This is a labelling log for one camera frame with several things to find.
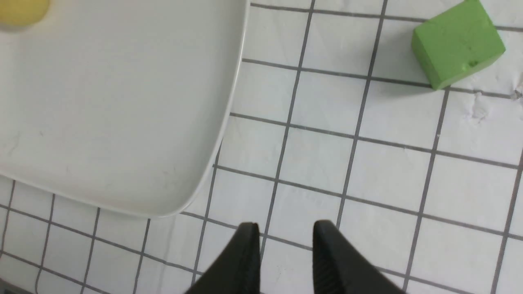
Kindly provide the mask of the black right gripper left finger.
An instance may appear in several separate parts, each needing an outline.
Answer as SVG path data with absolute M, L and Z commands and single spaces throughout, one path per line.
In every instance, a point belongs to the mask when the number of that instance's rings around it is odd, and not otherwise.
M 213 264 L 187 294 L 259 294 L 259 226 L 243 222 Z

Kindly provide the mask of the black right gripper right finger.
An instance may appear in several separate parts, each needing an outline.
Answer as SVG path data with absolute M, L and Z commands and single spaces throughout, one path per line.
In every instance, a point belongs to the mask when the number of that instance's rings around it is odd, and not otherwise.
M 313 288 L 316 294 L 404 293 L 329 220 L 318 220 L 313 227 Z

